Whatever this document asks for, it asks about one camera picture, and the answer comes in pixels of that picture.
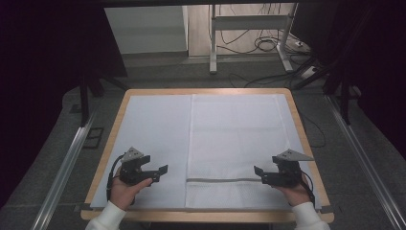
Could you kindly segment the aluminium floor rail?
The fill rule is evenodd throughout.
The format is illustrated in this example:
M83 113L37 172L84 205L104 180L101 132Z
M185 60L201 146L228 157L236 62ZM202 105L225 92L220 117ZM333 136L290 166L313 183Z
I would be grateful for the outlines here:
M395 198L372 165L351 125L348 125L342 118L339 104L332 96L325 96L325 99L394 230L406 230L406 217L402 214Z
M79 127L30 230L47 230L72 170L77 162L87 134L94 122L95 114L96 112L93 111L89 115L87 121Z

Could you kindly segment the wooden framed work board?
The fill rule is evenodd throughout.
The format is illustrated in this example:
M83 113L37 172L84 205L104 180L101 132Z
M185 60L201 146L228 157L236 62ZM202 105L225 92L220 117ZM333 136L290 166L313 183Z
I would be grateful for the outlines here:
M111 156L117 158L133 147L149 155L147 171L168 165L160 181L136 195L137 209L192 209L186 206L192 98L194 95L133 96L124 113ZM288 107L283 116L290 146L301 151L298 131ZM192 209L232 210L232 209Z

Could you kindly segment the white cabinet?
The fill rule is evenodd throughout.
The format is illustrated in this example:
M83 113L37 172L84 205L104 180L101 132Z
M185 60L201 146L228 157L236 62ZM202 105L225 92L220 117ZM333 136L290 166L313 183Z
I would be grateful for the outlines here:
M104 11L121 54L188 50L186 7L105 8Z

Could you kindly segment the person's left hand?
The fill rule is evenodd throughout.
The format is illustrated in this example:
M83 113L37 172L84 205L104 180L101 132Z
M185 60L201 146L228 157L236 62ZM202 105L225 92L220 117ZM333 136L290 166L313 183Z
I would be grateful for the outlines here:
M121 210L126 211L135 196L151 183L152 179L148 178L136 185L128 186L120 179L120 171L116 171L112 180L110 201Z

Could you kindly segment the black metal stand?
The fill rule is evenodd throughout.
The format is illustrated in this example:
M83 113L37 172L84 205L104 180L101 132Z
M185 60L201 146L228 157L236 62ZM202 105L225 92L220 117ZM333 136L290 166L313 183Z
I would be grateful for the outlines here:
M325 95L332 95L335 93L338 87L341 87L341 94L339 97L339 112L341 118L347 125L350 124L350 77L347 73L349 56L349 50L343 51L331 64L323 67L321 70L317 71L307 79L300 81L293 87L294 90L302 89L321 77L328 75L328 78L323 86L323 92Z
M101 84L101 80L105 80L123 91L129 89L129 86L116 80L113 77L105 75L100 70L92 70L90 73L85 73L81 76L79 93L80 93L80 110L81 110L81 127L85 127L90 120L88 91L91 91L95 97L102 97L104 95L104 88Z

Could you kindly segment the white metal desk frame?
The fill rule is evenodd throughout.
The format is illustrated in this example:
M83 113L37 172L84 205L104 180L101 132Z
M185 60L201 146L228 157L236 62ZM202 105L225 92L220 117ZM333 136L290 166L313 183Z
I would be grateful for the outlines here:
M211 51L210 51L210 73L217 72L216 53L216 32L217 31L238 31L238 30L282 30L283 34L276 48L282 65L286 72L292 72L293 67L285 51L286 41L294 20L298 4L294 3L287 15L239 15L239 16L217 16L216 5L210 5L211 9Z

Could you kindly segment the person's right hand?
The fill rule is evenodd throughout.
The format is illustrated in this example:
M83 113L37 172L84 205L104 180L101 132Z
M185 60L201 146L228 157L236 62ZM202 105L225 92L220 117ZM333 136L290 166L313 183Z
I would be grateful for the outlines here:
M311 201L307 190L301 184L297 185L294 188L277 187L277 190L282 192L287 202L292 207Z

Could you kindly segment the black floor socket plate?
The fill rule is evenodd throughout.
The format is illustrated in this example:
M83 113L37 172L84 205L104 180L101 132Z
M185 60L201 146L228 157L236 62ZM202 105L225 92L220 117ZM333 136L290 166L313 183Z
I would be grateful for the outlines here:
M104 132L103 127L92 127L85 138L83 148L87 150L95 150L99 147Z

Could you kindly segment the white power strip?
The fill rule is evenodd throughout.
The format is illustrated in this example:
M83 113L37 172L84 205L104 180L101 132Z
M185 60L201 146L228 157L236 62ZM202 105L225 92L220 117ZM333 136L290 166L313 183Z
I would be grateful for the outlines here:
M319 68L316 66L309 66L302 74L301 78L302 79L307 79L311 77L313 74L319 71Z

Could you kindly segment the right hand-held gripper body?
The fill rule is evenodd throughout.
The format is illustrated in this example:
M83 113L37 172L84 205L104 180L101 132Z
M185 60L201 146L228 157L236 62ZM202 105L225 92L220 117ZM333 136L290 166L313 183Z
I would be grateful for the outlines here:
M269 185L294 188L303 182L300 161L313 161L313 158L293 149L288 149L272 157L278 172L265 172L263 178L268 178Z

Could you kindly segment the white towel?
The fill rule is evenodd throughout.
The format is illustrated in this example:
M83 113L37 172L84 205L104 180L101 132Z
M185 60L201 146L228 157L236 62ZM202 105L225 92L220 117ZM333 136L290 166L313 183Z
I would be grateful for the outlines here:
M196 95L192 98L186 206L192 209L285 210L280 192L254 168L272 172L286 150L285 96Z

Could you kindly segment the dark curtain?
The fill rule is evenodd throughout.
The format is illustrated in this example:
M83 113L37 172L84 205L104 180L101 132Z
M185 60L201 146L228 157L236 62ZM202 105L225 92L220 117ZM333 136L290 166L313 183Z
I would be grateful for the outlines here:
M0 208L83 81L123 77L104 7L87 0L0 0Z
M337 87L360 90L359 106L406 159L406 0L304 0L291 33Z

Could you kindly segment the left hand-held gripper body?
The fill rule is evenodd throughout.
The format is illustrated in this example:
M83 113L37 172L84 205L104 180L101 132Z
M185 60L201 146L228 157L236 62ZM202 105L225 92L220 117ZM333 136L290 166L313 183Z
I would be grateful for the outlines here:
M144 172L142 170L142 166L149 162L149 155L144 155L131 147L124 153L124 157L121 160L120 179L127 185L136 185L145 179L159 177L158 171Z

